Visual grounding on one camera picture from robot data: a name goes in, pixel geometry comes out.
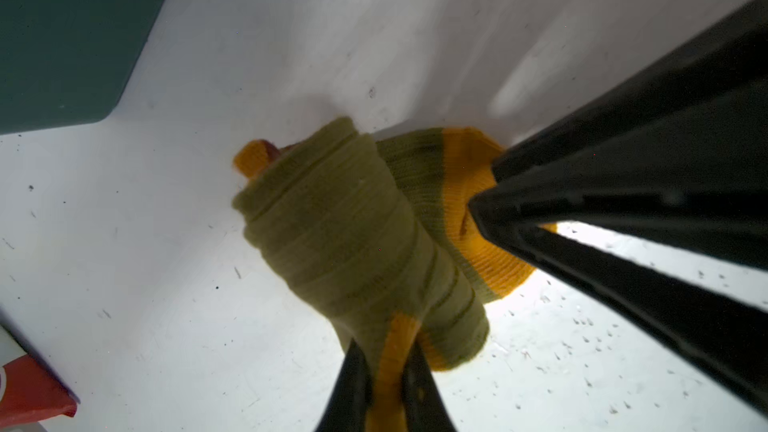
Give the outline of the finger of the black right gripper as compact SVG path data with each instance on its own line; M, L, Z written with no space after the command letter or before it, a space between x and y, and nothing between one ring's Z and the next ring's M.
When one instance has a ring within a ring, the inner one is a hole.
M749 0L493 163L498 183L622 145L656 148L696 113L767 81L767 0Z
M578 221L765 268L765 90L728 94L656 148L580 154L497 183L470 209L488 241L610 307L766 411L764 311L547 230Z

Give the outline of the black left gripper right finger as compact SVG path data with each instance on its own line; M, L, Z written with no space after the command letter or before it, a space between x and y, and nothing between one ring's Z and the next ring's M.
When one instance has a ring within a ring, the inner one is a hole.
M415 343L402 374L402 403L408 432L456 432L424 352Z

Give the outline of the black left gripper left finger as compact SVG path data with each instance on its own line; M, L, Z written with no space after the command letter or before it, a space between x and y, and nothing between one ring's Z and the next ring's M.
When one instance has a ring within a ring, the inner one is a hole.
M352 340L316 432L364 432L372 386L365 354Z

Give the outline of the green compartment tray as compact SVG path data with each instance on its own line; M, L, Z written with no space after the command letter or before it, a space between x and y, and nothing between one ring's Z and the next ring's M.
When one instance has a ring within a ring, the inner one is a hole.
M1 0L2 133L108 117L163 3Z

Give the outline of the olive yellow sock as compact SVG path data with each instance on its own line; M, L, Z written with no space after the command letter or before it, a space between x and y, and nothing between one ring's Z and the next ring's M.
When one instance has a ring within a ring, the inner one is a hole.
M469 210L495 185L501 153L475 128L377 140L342 117L297 144L254 140L234 157L247 181L233 201L245 239L365 357L369 431L405 429L413 346L435 371L472 360L490 331L485 305L533 273L487 241Z

